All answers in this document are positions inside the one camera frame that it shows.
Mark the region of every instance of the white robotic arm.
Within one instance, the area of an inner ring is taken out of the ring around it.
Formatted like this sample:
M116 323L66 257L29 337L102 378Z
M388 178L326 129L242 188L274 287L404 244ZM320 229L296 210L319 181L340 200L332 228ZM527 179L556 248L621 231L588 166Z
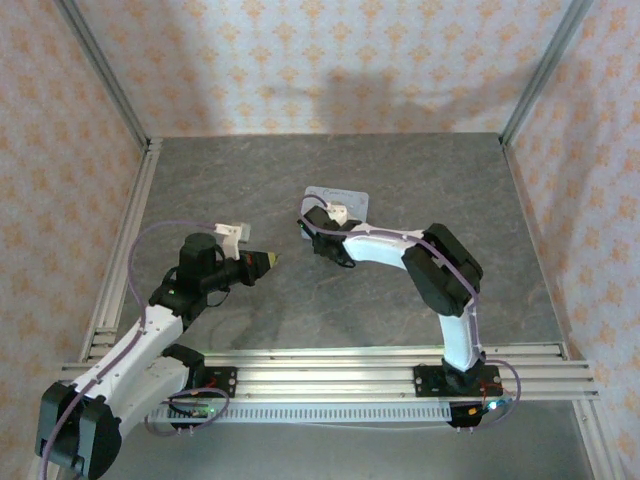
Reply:
M467 308L471 295L419 244L421 240L437 243L438 250L479 289L482 269L444 226L433 225L426 231L378 228L354 220L345 206L331 203L313 207L299 223L311 237L315 253L339 265L371 261L407 270L425 303L438 313L446 365L464 374L483 361Z
M173 342L208 306L211 292L253 286L276 260L273 253L238 249L248 225L218 224L214 231L222 245L205 233L185 239L179 265L154 291L144 317L102 360L71 385L56 382L44 393L35 446L43 460L99 478L153 408L210 381L204 355Z

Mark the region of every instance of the purple cable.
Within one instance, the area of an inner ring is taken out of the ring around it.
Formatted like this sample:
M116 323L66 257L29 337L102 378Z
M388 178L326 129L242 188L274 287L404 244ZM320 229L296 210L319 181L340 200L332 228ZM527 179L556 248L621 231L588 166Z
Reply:
M485 361L485 363L488 365L503 365L507 367L509 370L511 370L511 373L513 373L513 378L516 381L516 396L513 399L513 405L511 406L511 408L509 408L505 412L505 414L502 415L501 417L498 417L493 422L490 422L484 425L481 424L481 425L478 425L477 427L470 427L470 428L464 429L464 430L468 430L471 433L475 432L476 430L484 430L486 428L493 427L496 424L504 421L504 419L507 418L509 415L511 415L513 411L518 407L518 404L520 403L520 397L522 396L522 380L520 379L520 375L518 375L518 372L513 367L513 365L511 365L509 362L505 360L500 360L498 358L489 358Z
M324 205L324 207L326 208L328 206L327 202L319 197L318 195L313 195L313 194L307 194L304 197L302 197L302 201L304 202L305 199L307 198L314 198L316 200L319 200L320 202L322 202L322 204ZM431 252L438 260L440 260L442 262L443 265L445 265L450 271L451 273L453 273L453 275L458 279L458 281L462 284L462 286L467 289L467 291L471 294L471 298L473 299L473 303L471 305L469 305L468 308L468 313L469 313L469 318L471 319L471 341L473 343L473 348L476 349L477 353L479 352L479 345L480 345L480 340L478 338L478 322L477 322L477 315L478 315L478 292L476 292L476 290L473 288L473 286L467 281L466 278L464 278L464 276L460 273L460 271L453 266L453 264L449 261L449 259L447 259L442 253L440 253L440 251L435 248L433 245L431 245L428 242L425 242L423 239L418 238L418 237L414 237L412 235L405 235L402 233L396 233L396 232L389 232L387 230L369 230L369 231L357 231L357 232L353 232L353 231L349 231L349 232L338 232L335 230L325 230L323 228L319 228L316 227L315 225L311 224L306 218L304 218L304 214L302 213L302 204L300 205L300 213L299 213L299 217L300 220L312 231L316 231L319 233L323 233L325 235L341 235L341 236L345 236L345 237L362 237L362 236L379 236L379 237L387 237L387 238L394 238L397 240L410 240L412 242L415 242L417 244L420 244L421 246L423 246L424 248L426 248L429 252Z
M220 410L218 410L216 414L213 417L211 417L209 420L207 420L206 422L202 422L200 425L197 425L195 427L189 427L189 431L191 433L198 430L202 430L203 428L207 428L209 425L211 425L213 422L219 419L227 411L227 409L229 408L229 403L231 401L227 392L219 388L192 388L190 390L183 390L182 392L174 393L169 398L172 399L172 398L186 397L187 395L193 395L195 393L217 393L224 397L225 403L224 403L224 406ZM164 432L160 430L156 430L156 428L152 427L151 424L149 423L148 415L144 417L144 426L149 433L156 435L158 437L175 437L176 435L180 435L183 430L182 428L178 428L177 430L167 430Z
M58 419L57 423L53 427L53 430L51 431L51 435L49 435L49 438L47 439L47 444L45 445L45 448L42 452L42 462L40 463L40 472L38 474L39 480L47 480L47 465L49 463L49 458L51 457L51 451L53 449L53 445L56 441L56 438L58 437L58 434L60 433L60 430L62 429L62 426L71 415L71 412L73 411L75 406L80 402L80 400L82 400L84 395L89 390L91 390L91 388L94 385L96 385L100 381L102 377L104 377L113 367L115 367L118 363L120 363L120 361L136 346L136 344L138 343L138 340L140 340L140 337L142 336L142 333L144 331L144 327L147 323L147 313L146 313L146 305L144 300L142 299L142 295L140 295L140 292L138 291L133 281L133 256L136 248L140 244L140 240L142 240L143 237L145 237L148 233L160 227L164 227L168 225L187 225L190 227L201 227L201 228L206 228L208 230L215 230L215 224L191 222L188 220L166 220L163 222L154 223L153 225L147 227L142 232L140 232L136 237L136 239L133 241L133 243L131 244L131 249L129 250L129 257L127 259L127 282L129 284L129 289L131 290L131 293L133 294L133 297L136 300L136 303L140 307L140 328L138 329L136 334L133 336L129 344L126 347L124 347L122 351L118 355L116 355L116 357L113 360L111 360L111 362L105 365L96 374L96 379L91 380L89 383L87 383L87 385L85 385L85 387L80 392L78 392L78 394L73 398L69 406L66 408L66 410L62 413L62 415Z

